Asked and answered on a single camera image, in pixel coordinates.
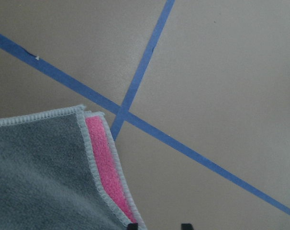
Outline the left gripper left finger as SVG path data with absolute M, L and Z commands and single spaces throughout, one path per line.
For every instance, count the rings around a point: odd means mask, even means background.
M 127 230 L 138 230 L 138 223 L 129 223 L 127 225 Z

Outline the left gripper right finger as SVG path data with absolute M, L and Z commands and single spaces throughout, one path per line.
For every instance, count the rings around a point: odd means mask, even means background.
M 181 223 L 181 230 L 192 230 L 192 224 L 190 224 L 190 223 Z

